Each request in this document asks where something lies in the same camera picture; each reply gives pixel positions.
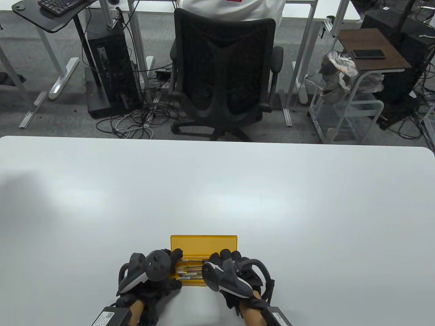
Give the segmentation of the person's right hand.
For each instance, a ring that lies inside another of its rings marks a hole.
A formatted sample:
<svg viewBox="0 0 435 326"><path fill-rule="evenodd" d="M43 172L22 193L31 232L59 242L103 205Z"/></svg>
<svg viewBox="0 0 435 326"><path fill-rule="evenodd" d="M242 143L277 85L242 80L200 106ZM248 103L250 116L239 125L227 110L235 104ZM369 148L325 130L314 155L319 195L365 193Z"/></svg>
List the person's right hand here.
<svg viewBox="0 0 435 326"><path fill-rule="evenodd" d="M238 251L231 252L229 249L223 249L220 253L213 253L207 261L202 265L202 276L207 286L214 292L220 292L225 298L226 305L229 309L234 308L236 314L241 314L241 308L246 307L258 311L265 310L269 303L261 297L261 288L263 282L258 274L252 269L252 266L242 267L238 278L242 279L252 288L252 295L248 298L242 298L235 295L235 290L231 289L227 292L217 285L216 272L223 272L224 262L231 260L239 266L241 263L248 260L247 257L242 257Z"/></svg>

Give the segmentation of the person's left hand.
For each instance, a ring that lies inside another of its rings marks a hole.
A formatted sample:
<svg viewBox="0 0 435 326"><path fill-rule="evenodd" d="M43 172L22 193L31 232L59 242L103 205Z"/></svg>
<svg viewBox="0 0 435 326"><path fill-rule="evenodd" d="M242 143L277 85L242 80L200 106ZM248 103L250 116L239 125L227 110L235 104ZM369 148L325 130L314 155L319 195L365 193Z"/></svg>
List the person's left hand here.
<svg viewBox="0 0 435 326"><path fill-rule="evenodd" d="M132 306L137 300L145 305L156 305L171 292L181 289L181 281L170 278L170 275L182 258L180 248L154 250L147 256L133 253L119 271L115 306Z"/></svg>

